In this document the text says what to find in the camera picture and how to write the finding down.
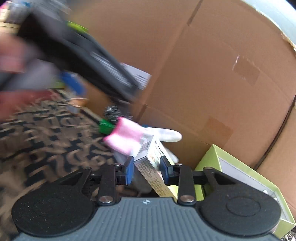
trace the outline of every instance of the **large cardboard box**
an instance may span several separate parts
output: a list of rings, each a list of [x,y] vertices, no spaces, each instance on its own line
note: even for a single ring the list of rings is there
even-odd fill
[[[290,117],[277,142],[257,169],[261,175],[279,187],[296,218],[296,109]]]
[[[296,93],[295,51],[240,0],[101,0],[72,20],[119,61],[152,75],[133,114],[180,131],[182,141],[165,146],[192,168],[211,144],[254,167]],[[89,90],[88,107],[101,114],[108,100]]]

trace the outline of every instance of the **lime green box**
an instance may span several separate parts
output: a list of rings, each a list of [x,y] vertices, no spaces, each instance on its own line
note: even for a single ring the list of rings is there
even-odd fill
[[[195,170],[202,171],[204,167],[213,167],[275,198],[282,209],[280,222],[274,231],[278,238],[295,226],[295,220],[279,188],[226,151],[212,145]],[[195,185],[195,193],[198,201],[204,199],[200,185]]]

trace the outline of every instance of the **small cardboard box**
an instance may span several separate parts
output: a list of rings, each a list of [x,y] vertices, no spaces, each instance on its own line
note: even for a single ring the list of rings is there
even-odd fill
[[[143,142],[134,164],[160,197],[176,199],[178,187],[166,186],[159,170],[162,156],[165,156],[172,165],[174,164],[160,140],[156,136],[151,136]]]
[[[268,195],[276,198],[282,209],[281,219],[274,232],[278,238],[283,237],[295,226],[295,220],[279,188],[226,151],[212,145],[195,170],[201,171],[204,167],[213,167],[260,191],[265,190]],[[195,185],[195,193],[197,200],[204,199],[200,185]]]

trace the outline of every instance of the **packing tape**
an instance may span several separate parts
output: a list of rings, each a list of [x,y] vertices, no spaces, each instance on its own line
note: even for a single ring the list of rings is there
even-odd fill
[[[230,127],[211,116],[208,118],[205,126],[200,132],[200,135],[210,142],[209,144],[215,144],[220,148],[224,147],[232,134],[233,130]]]
[[[260,75],[260,70],[255,67],[247,58],[237,55],[232,70],[250,85],[254,85]]]

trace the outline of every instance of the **black circular pad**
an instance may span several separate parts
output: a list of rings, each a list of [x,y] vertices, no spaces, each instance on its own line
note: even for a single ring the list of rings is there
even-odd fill
[[[244,237],[270,232],[281,216],[281,208],[272,197],[238,184],[219,186],[202,201],[200,212],[216,229]]]
[[[12,207],[12,218],[19,231],[37,237],[54,237],[85,225],[93,205],[78,189],[47,185],[23,196]]]

